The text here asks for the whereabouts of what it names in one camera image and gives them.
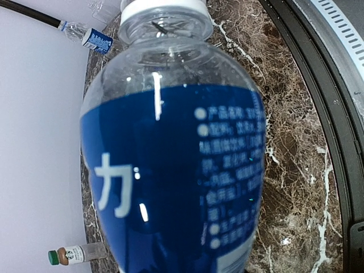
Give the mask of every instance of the bottle neck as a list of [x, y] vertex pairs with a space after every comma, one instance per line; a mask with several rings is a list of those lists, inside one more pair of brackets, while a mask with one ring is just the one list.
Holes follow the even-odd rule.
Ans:
[[92, 10], [93, 13], [97, 13], [101, 10], [102, 3], [99, 1], [92, 1], [92, 2], [89, 2], [88, 6]]
[[178, 37], [206, 40], [212, 32], [210, 18], [197, 11], [164, 7], [132, 16], [121, 24], [118, 34], [123, 42], [136, 44]]

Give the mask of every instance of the small plastic bottle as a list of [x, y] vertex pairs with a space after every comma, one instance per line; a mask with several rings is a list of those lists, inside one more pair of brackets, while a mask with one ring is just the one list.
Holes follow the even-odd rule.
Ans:
[[65, 33], [73, 42], [81, 43], [84, 47], [112, 59], [123, 50], [122, 43], [85, 24], [62, 20], [58, 29]]
[[126, 273], [243, 272], [258, 223], [266, 119], [257, 86], [204, 42], [202, 0], [123, 0], [129, 48], [89, 87], [82, 151]]
[[121, 0], [93, 0], [89, 3], [92, 17], [104, 24], [109, 24], [120, 13]]
[[106, 258], [106, 248], [104, 243], [88, 243], [82, 246], [61, 247], [57, 251], [48, 252], [48, 259], [51, 265], [89, 262], [90, 260]]

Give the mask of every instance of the white bottle cap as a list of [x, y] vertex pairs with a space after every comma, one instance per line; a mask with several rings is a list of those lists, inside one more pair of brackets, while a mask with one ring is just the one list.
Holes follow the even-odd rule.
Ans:
[[158, 7], [184, 7], [187, 9], [192, 9], [201, 13], [202, 15], [210, 18], [209, 11], [206, 7], [205, 0], [134, 0], [133, 2], [127, 4], [130, 0], [123, 0], [121, 2], [121, 21], [120, 25], [123, 22], [128, 20], [130, 17], [134, 16], [137, 13], [142, 11], [158, 8]]

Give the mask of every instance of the blue bottle label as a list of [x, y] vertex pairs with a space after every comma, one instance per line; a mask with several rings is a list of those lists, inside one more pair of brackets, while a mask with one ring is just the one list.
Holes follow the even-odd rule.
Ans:
[[81, 119], [103, 230], [126, 273], [241, 272], [253, 244], [266, 120], [257, 92], [185, 85]]
[[106, 54], [113, 44], [113, 38], [90, 28], [82, 40], [82, 45], [101, 54]]

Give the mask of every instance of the brown marble surface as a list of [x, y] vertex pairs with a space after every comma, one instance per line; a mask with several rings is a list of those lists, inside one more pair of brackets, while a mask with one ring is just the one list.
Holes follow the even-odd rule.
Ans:
[[[292, 55], [258, 0], [211, 0], [208, 42], [229, 53], [260, 88], [267, 115], [266, 175], [251, 273], [342, 272], [340, 207], [330, 156], [315, 107]], [[118, 19], [105, 33], [116, 37]], [[107, 60], [90, 53], [85, 90]], [[82, 172], [89, 242], [104, 241]], [[96, 272], [118, 271], [109, 258]]]

